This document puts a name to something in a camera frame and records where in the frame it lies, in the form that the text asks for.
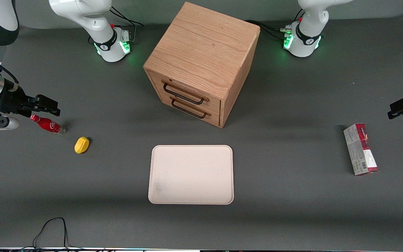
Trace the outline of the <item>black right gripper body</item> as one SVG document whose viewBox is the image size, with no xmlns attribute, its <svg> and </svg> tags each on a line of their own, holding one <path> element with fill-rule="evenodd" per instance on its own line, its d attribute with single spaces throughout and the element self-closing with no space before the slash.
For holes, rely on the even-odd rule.
<svg viewBox="0 0 403 252">
<path fill-rule="evenodd" d="M 0 116 L 2 113 L 31 116 L 33 111 L 37 111 L 37 107 L 31 99 L 32 97 L 26 95 L 20 86 L 14 92 L 10 92 L 4 87 L 0 88 Z"/>
</svg>

